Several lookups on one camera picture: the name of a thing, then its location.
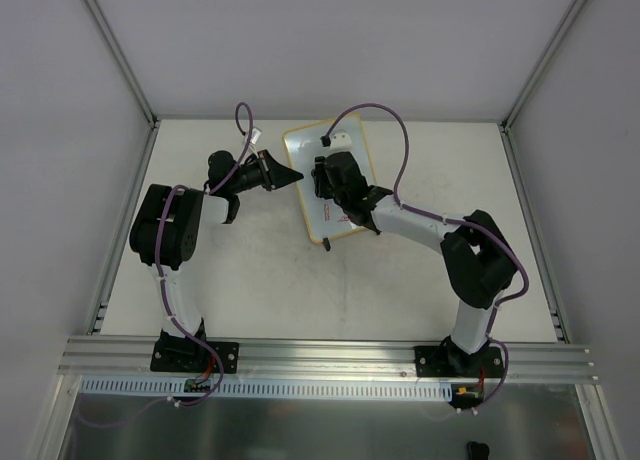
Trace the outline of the yellow framed whiteboard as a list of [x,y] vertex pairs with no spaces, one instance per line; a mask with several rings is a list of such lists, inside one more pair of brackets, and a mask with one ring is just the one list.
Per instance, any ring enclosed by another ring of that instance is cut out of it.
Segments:
[[[325,200],[315,196],[311,171],[314,159],[332,153],[329,147],[322,145],[321,137],[326,134],[333,119],[298,127],[283,134],[283,142],[287,151],[290,168],[304,175],[296,183],[301,210],[307,231],[313,243],[321,244],[323,238],[329,241],[363,231],[350,222],[342,209],[333,200]],[[369,153],[365,130],[359,114],[344,117],[331,131],[344,130],[352,139],[352,148],[348,151],[356,159],[361,173],[369,184],[376,183]]]

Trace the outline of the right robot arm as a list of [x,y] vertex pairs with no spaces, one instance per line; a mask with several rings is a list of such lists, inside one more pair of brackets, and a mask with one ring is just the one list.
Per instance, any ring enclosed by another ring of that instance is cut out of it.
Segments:
[[315,195],[333,201],[351,223],[376,234],[399,235],[442,255],[459,305],[451,334],[429,363],[446,365],[463,376],[480,368],[495,309],[519,269],[493,218],[476,210],[445,219],[401,206],[391,190],[367,182],[349,152],[316,157],[312,178]]

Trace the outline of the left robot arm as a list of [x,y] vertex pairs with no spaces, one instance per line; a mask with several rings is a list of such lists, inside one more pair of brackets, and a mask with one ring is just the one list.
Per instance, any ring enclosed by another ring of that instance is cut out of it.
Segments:
[[200,229],[233,223],[240,207],[239,195],[245,191],[260,187],[270,192],[303,178],[266,150],[243,162],[219,150],[208,159],[206,185],[213,189],[211,193],[183,185],[148,187],[133,221],[129,245],[157,285],[165,314],[160,340],[177,343],[174,358],[185,369],[197,370],[209,357],[204,318],[183,279]]

